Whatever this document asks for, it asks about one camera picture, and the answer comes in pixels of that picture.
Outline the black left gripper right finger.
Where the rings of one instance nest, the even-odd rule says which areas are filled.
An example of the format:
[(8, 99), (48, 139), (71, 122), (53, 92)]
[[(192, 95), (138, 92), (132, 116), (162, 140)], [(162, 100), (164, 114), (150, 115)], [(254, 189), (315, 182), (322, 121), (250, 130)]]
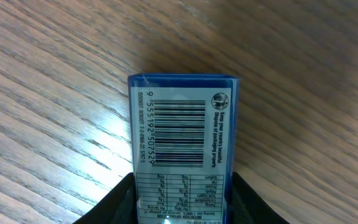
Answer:
[(289, 224), (237, 173), (232, 175), (231, 224)]

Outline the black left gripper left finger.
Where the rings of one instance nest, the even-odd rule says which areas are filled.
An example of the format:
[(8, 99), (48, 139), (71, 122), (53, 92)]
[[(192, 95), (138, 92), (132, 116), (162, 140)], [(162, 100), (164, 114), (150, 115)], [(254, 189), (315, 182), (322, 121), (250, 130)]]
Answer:
[(99, 203), (73, 224), (137, 224), (134, 173), (127, 174)]

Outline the blue Eclipse mint box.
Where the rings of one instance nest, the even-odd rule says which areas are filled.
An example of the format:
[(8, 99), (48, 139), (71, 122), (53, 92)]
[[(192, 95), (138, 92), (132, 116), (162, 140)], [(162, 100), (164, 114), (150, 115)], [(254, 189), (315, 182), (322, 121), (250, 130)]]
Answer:
[(128, 78), (139, 223), (227, 223), (239, 79)]

